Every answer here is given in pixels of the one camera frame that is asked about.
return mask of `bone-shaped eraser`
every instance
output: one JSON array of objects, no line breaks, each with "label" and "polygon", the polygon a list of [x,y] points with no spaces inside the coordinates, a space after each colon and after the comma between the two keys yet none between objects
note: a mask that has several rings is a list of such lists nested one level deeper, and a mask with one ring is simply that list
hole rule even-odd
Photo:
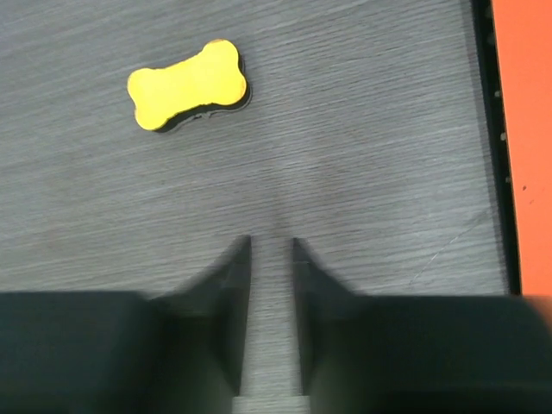
[{"label": "bone-shaped eraser", "polygon": [[138,69],[127,88],[138,125],[149,131],[204,113],[238,110],[250,97],[240,54],[226,40],[210,41],[200,53],[172,66]]}]

